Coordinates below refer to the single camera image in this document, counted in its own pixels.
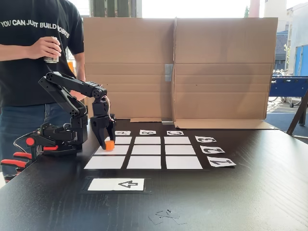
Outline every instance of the number card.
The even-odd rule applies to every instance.
[[[167,131],[167,135],[169,136],[181,136],[184,135],[182,131]]]
[[[213,167],[225,167],[225,166],[234,166],[236,165],[231,161],[230,159],[227,158],[216,158],[216,157],[207,157],[207,159],[210,162],[210,165]]]
[[[202,137],[202,136],[195,136],[196,140],[200,143],[211,143],[216,142],[216,140],[213,137]]]
[[[140,130],[140,135],[155,135],[156,131]]]
[[[206,147],[200,146],[201,150],[205,154],[216,154],[216,153],[224,153],[224,151],[219,147]]]

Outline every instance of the hand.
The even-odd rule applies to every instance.
[[[44,56],[57,58],[61,56],[60,42],[55,37],[40,38],[32,46],[27,47],[29,59],[38,59]]]

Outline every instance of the cardboard box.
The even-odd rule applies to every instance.
[[[264,129],[277,18],[176,19],[173,121]]]
[[[87,81],[107,89],[116,118],[171,118],[173,31],[174,19],[84,19]]]

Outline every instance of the tape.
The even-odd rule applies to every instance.
[[[165,81],[171,82],[173,64],[165,64]]]

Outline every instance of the black t-shirt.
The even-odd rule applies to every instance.
[[[82,53],[82,19],[68,0],[0,0],[0,44],[31,46],[39,38],[57,37],[62,55],[59,63],[43,58],[0,61],[0,106],[28,106],[53,103],[38,84],[50,71],[74,76],[66,61],[65,49]]]

